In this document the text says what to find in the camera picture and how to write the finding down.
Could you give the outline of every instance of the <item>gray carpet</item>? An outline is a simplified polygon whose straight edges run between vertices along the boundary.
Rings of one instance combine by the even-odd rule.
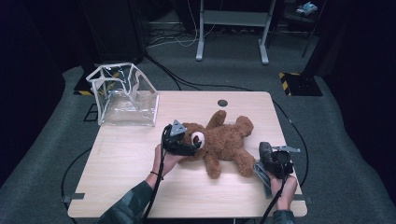
[[[182,47],[178,43],[164,44],[148,48],[148,54],[189,82],[271,93],[301,133],[308,150],[309,172],[302,190],[313,203],[307,205],[308,214],[298,217],[297,223],[396,223],[394,204],[376,171],[361,158],[347,136],[338,105],[322,78],[316,77],[322,97],[286,96],[282,90],[278,73],[302,72],[315,43],[307,56],[301,58],[305,39],[297,35],[276,35],[268,49],[270,63],[263,65],[258,38],[256,35],[210,38],[205,43],[201,62],[195,61],[196,42],[190,47]],[[144,59],[137,66],[156,89],[177,90],[174,81],[152,62]],[[62,101],[0,189],[1,223],[72,223],[61,203],[64,172],[78,155],[92,146],[99,130],[96,122],[83,122],[94,103],[93,96],[73,94],[82,75],[80,67],[64,73],[66,88]],[[201,89],[241,91],[210,86]],[[192,88],[182,86],[182,90],[191,91]],[[276,112],[288,145],[302,149],[302,153],[291,156],[297,175],[303,178],[307,160],[304,144],[278,108]],[[88,156],[89,153],[77,160],[67,174],[64,181],[66,195],[76,189]],[[259,220],[250,219],[247,223],[259,223]],[[94,218],[77,219],[78,223],[94,221]],[[174,220],[159,222],[175,223]]]

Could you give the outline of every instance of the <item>light wood tabletop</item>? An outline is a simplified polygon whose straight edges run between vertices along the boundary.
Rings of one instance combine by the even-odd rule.
[[[218,105],[219,100],[228,104]],[[257,160],[259,143],[285,146],[278,117],[268,92],[264,91],[160,91],[155,127],[102,126],[76,194],[70,217],[99,217],[151,171],[154,148],[160,144],[163,128],[180,122],[206,126],[218,110],[227,112],[225,123],[243,115],[254,125],[245,148]],[[148,217],[262,217],[271,200],[266,200],[262,181],[254,174],[243,177],[232,161],[221,161],[221,176],[210,179],[204,161],[178,163],[161,182]],[[300,187],[296,194],[302,194]],[[296,217],[307,213],[305,201],[295,200]]]

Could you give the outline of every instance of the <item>brown fur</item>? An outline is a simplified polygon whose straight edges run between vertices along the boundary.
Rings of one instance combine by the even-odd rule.
[[[251,135],[254,126],[250,119],[244,116],[236,119],[235,124],[224,124],[226,115],[224,110],[219,110],[212,116],[206,128],[197,123],[183,123],[187,128],[184,142],[190,143],[191,135],[195,132],[201,132],[205,136],[204,147],[183,161],[204,159],[206,171],[213,179],[220,176],[219,160],[234,161],[241,175],[250,177],[253,174],[255,159],[244,149],[244,138]]]

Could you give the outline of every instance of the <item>sleeve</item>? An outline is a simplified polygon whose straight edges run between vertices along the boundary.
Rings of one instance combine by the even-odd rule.
[[[151,198],[152,188],[142,181],[105,211],[96,223],[141,223],[143,211]]]
[[[274,212],[274,224],[294,224],[294,214],[288,210],[278,210]]]

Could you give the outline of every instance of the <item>transparent bag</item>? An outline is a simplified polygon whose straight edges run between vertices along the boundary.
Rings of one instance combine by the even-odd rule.
[[[159,93],[133,63],[99,66],[86,77],[98,107],[98,124],[155,126]]]

